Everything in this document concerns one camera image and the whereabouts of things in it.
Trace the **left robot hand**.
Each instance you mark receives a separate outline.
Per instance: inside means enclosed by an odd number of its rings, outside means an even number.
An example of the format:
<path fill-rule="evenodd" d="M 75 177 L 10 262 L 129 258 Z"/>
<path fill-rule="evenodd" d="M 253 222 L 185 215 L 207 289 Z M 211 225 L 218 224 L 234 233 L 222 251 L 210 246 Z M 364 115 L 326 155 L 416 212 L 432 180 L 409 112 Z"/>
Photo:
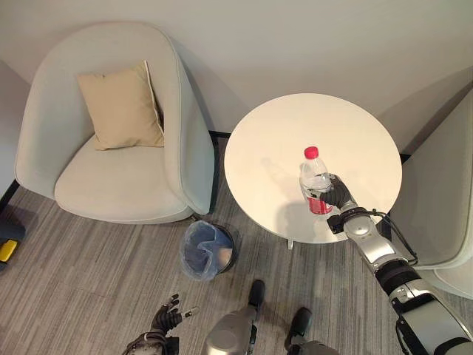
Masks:
<path fill-rule="evenodd" d="M 176 328 L 184 320 L 199 313 L 198 306 L 191 307 L 187 311 L 180 311 L 177 306 L 180 303 L 179 294 L 173 294 L 154 315 L 151 332 L 162 332 L 167 334 Z"/>

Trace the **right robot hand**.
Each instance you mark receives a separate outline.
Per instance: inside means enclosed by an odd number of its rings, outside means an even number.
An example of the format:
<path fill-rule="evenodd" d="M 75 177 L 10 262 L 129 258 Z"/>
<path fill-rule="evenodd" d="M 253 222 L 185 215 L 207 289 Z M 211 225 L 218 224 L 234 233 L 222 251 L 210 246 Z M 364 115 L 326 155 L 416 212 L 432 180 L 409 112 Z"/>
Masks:
<path fill-rule="evenodd" d="M 314 214 L 328 214 L 333 207 L 341 208 L 355 200 L 338 175 L 324 173 L 316 176 L 313 187 L 306 189 L 309 207 Z"/>

